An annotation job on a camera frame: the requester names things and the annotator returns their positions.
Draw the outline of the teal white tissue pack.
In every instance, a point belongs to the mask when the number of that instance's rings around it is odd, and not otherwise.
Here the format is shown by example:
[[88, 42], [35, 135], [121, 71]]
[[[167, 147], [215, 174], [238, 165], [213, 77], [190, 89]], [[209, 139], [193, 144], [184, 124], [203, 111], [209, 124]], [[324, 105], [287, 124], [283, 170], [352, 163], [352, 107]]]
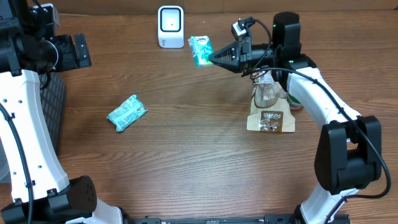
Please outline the teal white tissue pack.
[[213, 53], [210, 38], [207, 35], [191, 36], [188, 39], [190, 50], [197, 67], [211, 65], [209, 56]]

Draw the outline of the brown white snack pouch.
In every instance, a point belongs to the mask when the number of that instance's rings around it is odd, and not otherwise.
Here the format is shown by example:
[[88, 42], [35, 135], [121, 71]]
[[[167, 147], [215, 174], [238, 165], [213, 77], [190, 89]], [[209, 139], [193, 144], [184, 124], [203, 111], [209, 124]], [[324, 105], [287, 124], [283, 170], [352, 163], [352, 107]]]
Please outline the brown white snack pouch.
[[295, 118], [286, 92], [275, 82], [271, 71], [254, 73], [250, 113], [246, 129], [267, 133], [294, 133]]

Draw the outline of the green lid seasoning jar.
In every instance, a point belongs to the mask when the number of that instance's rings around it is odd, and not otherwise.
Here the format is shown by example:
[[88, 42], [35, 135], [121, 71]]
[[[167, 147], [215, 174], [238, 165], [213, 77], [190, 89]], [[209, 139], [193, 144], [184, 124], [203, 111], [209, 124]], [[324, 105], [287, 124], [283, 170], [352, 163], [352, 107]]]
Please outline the green lid seasoning jar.
[[299, 100], [292, 96], [290, 93], [287, 93], [286, 100], [291, 110], [301, 110], [303, 108], [301, 102], [299, 102]]

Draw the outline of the light green wet wipes pack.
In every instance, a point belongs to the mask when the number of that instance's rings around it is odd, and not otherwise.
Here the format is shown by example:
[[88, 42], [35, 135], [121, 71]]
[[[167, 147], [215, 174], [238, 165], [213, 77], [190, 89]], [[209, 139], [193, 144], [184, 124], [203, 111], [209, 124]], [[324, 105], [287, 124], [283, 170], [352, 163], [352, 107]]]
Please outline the light green wet wipes pack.
[[144, 104], [137, 99], [137, 95], [131, 95], [120, 106], [107, 115], [116, 127], [117, 132], [123, 132], [128, 126], [147, 113]]

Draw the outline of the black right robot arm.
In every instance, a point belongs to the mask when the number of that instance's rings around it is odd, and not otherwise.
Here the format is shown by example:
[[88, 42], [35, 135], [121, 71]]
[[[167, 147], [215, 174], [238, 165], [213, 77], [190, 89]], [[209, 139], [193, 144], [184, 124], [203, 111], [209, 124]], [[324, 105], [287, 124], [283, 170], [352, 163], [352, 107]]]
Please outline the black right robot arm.
[[280, 12], [267, 29], [269, 41], [255, 45], [255, 18], [231, 26], [234, 42], [212, 53], [210, 61], [242, 76], [257, 79], [271, 73], [287, 96], [303, 106], [320, 128], [314, 169], [318, 180], [311, 196], [297, 205], [284, 223], [348, 223], [338, 215], [347, 200], [389, 171], [381, 156], [381, 124], [350, 108], [324, 81], [315, 62], [302, 53], [300, 18]]

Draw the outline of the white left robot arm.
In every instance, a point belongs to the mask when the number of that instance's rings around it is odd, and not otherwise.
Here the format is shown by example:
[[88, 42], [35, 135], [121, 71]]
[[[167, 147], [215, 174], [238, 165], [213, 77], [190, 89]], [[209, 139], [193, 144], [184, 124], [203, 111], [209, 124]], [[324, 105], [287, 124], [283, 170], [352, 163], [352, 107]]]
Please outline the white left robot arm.
[[90, 177], [63, 170], [44, 117], [41, 75], [91, 65], [85, 36], [56, 35], [52, 4], [1, 2], [1, 143], [11, 172], [5, 223], [127, 223], [97, 197]]

